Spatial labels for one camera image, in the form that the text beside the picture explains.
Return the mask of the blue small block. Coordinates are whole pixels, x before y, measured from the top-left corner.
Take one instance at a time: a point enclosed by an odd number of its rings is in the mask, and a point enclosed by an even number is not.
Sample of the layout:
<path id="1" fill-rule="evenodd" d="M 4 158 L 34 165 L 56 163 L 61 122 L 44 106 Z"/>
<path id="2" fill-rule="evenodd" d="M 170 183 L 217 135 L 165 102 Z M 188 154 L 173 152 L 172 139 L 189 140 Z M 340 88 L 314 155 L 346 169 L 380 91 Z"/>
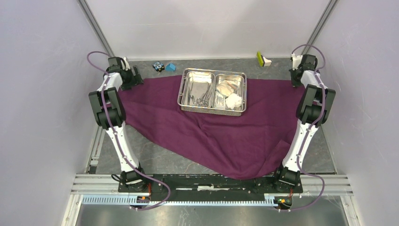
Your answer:
<path id="1" fill-rule="evenodd" d="M 176 71 L 176 65 L 174 65 L 173 63 L 169 63 L 166 65 L 165 70 L 169 72 L 174 72 Z"/>

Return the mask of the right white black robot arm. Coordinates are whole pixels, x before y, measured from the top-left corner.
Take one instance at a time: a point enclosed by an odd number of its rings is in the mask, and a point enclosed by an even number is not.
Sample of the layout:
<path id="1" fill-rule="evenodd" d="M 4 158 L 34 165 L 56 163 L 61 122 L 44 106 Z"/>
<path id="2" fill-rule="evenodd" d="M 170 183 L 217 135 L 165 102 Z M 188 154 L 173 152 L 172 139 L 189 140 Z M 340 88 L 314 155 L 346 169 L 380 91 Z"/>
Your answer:
<path id="1" fill-rule="evenodd" d="M 290 192 L 300 185 L 305 154 L 314 134 L 327 121 L 336 96 L 322 81 L 316 56 L 292 53 L 291 61 L 291 82 L 294 87 L 304 86 L 305 91 L 295 113 L 298 121 L 293 142 L 271 180 L 277 192 Z"/>

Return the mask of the purple cloth wrap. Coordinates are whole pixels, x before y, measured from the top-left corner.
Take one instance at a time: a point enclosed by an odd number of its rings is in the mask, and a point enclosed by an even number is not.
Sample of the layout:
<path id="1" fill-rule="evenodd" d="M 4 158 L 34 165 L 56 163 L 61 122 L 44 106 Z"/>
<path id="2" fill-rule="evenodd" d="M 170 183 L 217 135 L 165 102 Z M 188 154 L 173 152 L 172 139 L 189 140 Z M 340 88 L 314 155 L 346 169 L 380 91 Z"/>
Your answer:
<path id="1" fill-rule="evenodd" d="M 252 179 L 280 166 L 292 144 L 304 88 L 288 80 L 248 79 L 241 116 L 183 111 L 181 76 L 145 79 L 120 91 L 126 124 L 148 140 L 233 179 Z"/>

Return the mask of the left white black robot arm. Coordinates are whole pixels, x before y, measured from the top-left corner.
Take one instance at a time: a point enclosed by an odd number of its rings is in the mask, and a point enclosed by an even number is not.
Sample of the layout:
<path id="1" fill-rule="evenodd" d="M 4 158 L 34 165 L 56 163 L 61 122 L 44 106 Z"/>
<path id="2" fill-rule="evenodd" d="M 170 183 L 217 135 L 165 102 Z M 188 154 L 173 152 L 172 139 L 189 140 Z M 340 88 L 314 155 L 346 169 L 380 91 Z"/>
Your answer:
<path id="1" fill-rule="evenodd" d="M 101 87 L 90 92 L 88 97 L 95 121 L 111 138 L 119 159 L 121 173 L 112 175 L 119 184 L 118 191 L 142 192 L 148 187 L 149 182 L 127 140 L 127 114 L 119 91 L 130 90 L 144 81 L 137 66 L 130 66 L 127 58 L 109 57 L 108 63 Z"/>

